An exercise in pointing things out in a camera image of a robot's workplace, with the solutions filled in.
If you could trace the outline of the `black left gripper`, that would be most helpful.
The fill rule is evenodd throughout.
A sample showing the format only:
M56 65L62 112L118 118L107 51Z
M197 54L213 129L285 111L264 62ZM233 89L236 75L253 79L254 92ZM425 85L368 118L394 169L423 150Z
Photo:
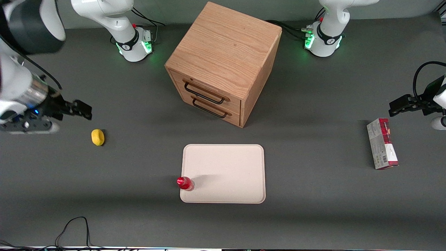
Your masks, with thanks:
M441 76L428 84L424 92L419 95L417 89L414 89L414 96L410 94L403 95L389 103L389 116L394 117L400 113L415 112L421 110L424 116L432 113L441 113L445 115L445 108L434 101L434 97L441 90L445 90L443 82L445 76Z

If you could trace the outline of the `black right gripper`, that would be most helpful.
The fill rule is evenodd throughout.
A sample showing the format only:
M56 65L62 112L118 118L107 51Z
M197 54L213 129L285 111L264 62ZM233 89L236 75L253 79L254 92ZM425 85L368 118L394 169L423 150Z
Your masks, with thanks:
M74 100L68 105L62 94L52 87L48 87L48 94L44 101L33 108L33 114L38 117L47 116L58 121L63 120L64 114L81 116L84 119L92 119L92 107L81 100Z

